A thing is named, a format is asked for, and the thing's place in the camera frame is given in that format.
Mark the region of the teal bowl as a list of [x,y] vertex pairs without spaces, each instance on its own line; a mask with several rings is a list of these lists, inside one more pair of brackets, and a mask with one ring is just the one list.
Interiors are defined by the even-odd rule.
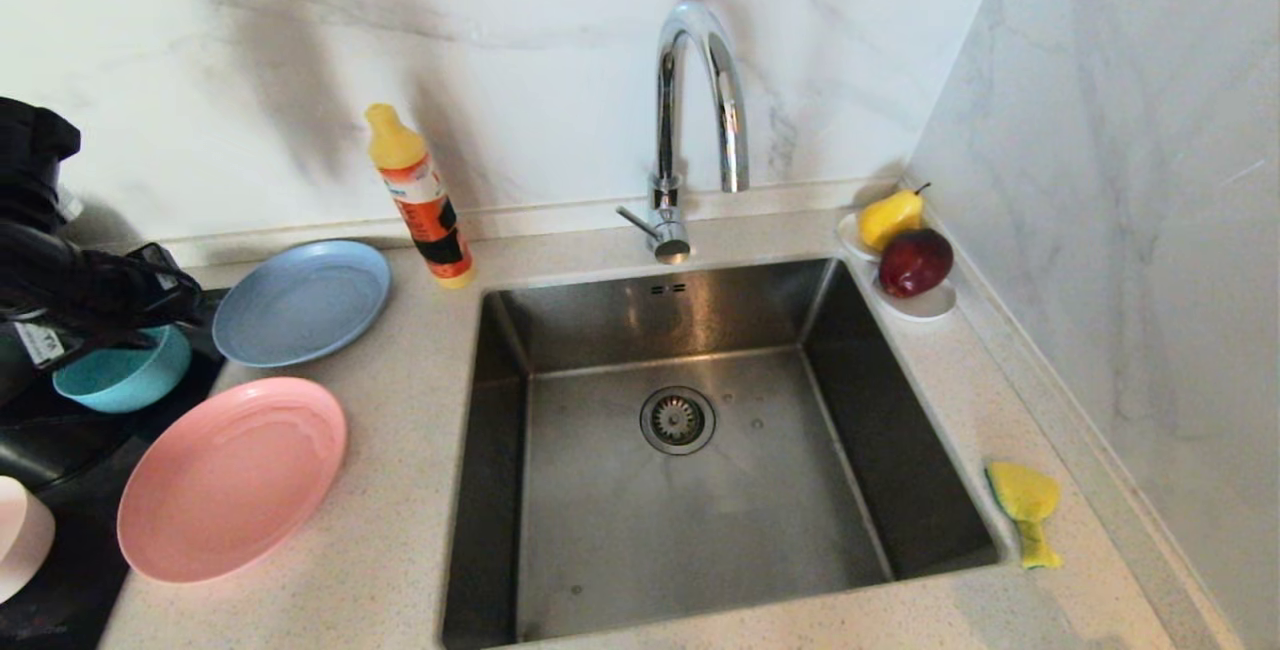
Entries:
[[155,342],[146,349],[100,349],[58,369],[52,385],[64,398],[106,415],[152,406],[186,376],[192,351],[175,325],[147,328]]

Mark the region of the blue plate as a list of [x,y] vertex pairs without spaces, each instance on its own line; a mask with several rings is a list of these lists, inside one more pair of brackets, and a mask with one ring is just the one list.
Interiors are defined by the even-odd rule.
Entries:
[[342,351],[383,313],[390,264],[357,241],[294,246],[261,264],[220,299],[212,340],[227,360],[282,369]]

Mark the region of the large salmon pink plate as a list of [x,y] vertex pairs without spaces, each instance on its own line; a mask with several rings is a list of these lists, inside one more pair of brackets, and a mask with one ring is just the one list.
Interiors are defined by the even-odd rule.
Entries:
[[134,466],[116,514],[123,557],[168,585],[262,560],[320,507],[347,441],[337,395],[306,377],[260,377],[210,395]]

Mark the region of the small light pink plate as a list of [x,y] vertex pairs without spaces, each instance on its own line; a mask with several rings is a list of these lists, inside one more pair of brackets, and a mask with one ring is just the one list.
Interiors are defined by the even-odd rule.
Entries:
[[51,511],[23,482],[0,476],[0,604],[38,573],[56,534]]

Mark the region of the orange dish soap bottle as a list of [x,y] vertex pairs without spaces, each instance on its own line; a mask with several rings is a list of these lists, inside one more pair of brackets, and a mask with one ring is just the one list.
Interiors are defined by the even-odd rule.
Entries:
[[474,255],[461,235],[457,212],[428,141],[406,125],[390,104],[371,104],[365,120],[371,131],[370,161],[419,255],[442,287],[467,287],[474,276]]

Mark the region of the yellow sponge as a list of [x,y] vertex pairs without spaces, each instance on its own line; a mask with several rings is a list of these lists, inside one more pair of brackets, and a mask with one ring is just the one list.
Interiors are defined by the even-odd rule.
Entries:
[[1002,461],[986,466],[986,479],[1000,509],[1016,527],[1021,567],[1061,567],[1062,558],[1050,546],[1044,534],[1044,522],[1061,499],[1059,482],[1047,473]]

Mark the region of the metal sink drain strainer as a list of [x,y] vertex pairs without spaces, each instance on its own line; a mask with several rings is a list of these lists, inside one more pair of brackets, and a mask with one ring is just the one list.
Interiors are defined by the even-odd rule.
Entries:
[[717,415],[712,400],[694,386],[660,386],[644,400],[639,424],[652,448],[687,457],[712,440]]

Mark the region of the stainless steel sink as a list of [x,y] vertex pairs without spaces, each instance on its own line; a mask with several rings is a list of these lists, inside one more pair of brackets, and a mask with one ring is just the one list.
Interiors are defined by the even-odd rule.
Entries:
[[[710,441],[650,447],[660,386]],[[442,642],[485,650],[993,566],[847,264],[486,290]]]

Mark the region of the black induction cooktop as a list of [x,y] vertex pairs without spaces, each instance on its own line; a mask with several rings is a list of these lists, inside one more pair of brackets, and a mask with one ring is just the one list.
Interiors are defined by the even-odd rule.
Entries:
[[[108,458],[55,485],[29,491],[51,511],[56,534],[46,562],[12,600],[0,604],[0,650],[96,650],[129,567],[116,536],[125,482],[160,432],[210,394],[223,354],[211,322],[225,290],[206,290],[206,330],[184,331],[189,369],[165,398],[137,409],[138,427]],[[0,381],[0,418],[63,416],[88,409],[60,395],[50,375]]]

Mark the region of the chrome gooseneck faucet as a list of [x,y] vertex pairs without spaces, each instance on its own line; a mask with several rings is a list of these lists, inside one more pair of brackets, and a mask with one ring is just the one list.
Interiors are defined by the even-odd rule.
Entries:
[[655,170],[649,180],[646,218],[617,205],[614,212],[636,226],[660,264],[684,264],[692,253],[680,207],[675,168],[678,61],[685,47],[701,59],[710,82],[719,139],[719,186],[726,194],[750,188],[748,111],[744,84],[727,31],[707,3],[682,0],[663,22],[657,52]]

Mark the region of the yellow pear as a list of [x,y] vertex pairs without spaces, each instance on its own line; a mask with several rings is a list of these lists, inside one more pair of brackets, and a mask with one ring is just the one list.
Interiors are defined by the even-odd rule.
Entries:
[[858,235],[867,248],[882,253],[896,235],[923,229],[923,191],[931,182],[916,189],[899,189],[884,200],[868,205],[858,218]]

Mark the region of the dark red apple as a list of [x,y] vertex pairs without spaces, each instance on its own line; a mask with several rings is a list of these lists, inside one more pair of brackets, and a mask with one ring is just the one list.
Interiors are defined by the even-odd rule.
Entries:
[[954,267],[954,248],[933,229],[896,235],[881,257],[877,278],[888,296],[913,298],[940,287]]

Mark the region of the white fruit dish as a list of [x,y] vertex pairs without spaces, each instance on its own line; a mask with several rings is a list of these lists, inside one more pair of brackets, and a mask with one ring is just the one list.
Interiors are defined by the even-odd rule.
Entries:
[[892,316],[911,322],[931,322],[936,319],[943,319],[955,308],[957,296],[955,287],[948,280],[922,296],[913,296],[913,298],[896,298],[896,296],[887,294],[878,280],[881,257],[861,241],[859,212],[850,212],[841,218],[836,226],[836,237],[844,248],[858,258],[864,275],[868,276],[874,298]]

